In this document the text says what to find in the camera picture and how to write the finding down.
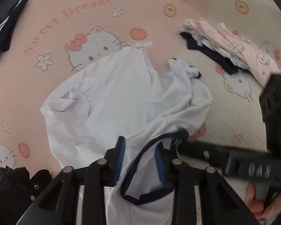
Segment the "person's hand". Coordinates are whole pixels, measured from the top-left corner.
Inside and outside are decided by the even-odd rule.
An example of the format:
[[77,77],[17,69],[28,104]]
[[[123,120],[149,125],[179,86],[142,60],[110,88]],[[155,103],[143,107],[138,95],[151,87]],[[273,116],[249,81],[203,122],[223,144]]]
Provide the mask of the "person's hand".
[[257,220],[265,220],[270,216],[277,216],[281,211],[281,204],[274,200],[269,206],[265,207],[263,202],[255,199],[255,187],[248,183],[246,187],[245,203]]

